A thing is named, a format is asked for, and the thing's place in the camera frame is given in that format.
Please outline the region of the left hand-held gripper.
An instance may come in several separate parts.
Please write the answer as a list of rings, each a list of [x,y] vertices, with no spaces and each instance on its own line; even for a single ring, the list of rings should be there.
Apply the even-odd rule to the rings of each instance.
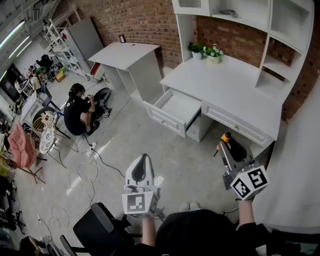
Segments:
[[[125,173],[126,185],[121,195],[125,215],[133,218],[155,217],[161,189],[154,186],[154,168],[146,153],[136,158]],[[145,181],[148,186],[134,186]]]

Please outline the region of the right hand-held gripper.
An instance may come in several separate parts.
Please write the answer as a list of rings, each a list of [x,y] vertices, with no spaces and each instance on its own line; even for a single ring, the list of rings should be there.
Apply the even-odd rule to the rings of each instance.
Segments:
[[[270,184],[265,167],[253,159],[250,148],[233,137],[226,143],[220,139],[219,153],[226,167],[225,190],[233,190],[239,200],[250,200]]]

